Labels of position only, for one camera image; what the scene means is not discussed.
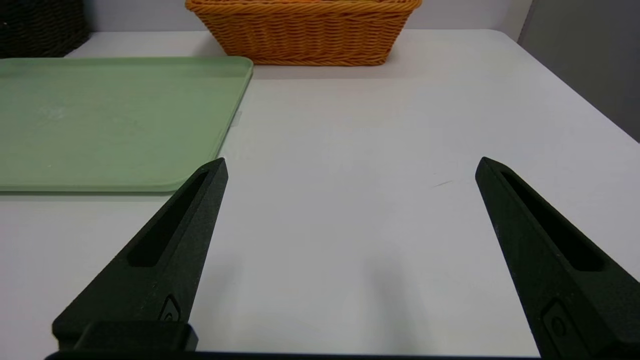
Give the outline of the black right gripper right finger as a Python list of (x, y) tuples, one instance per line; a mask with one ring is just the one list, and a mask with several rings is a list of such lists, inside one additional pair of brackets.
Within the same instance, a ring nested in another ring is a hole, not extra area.
[(501, 162), (475, 180), (544, 359), (637, 359), (640, 285)]

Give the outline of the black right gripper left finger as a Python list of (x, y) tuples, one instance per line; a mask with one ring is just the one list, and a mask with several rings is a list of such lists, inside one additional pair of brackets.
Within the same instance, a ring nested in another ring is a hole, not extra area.
[(228, 181), (200, 166), (52, 323), (60, 351), (194, 351), (190, 326)]

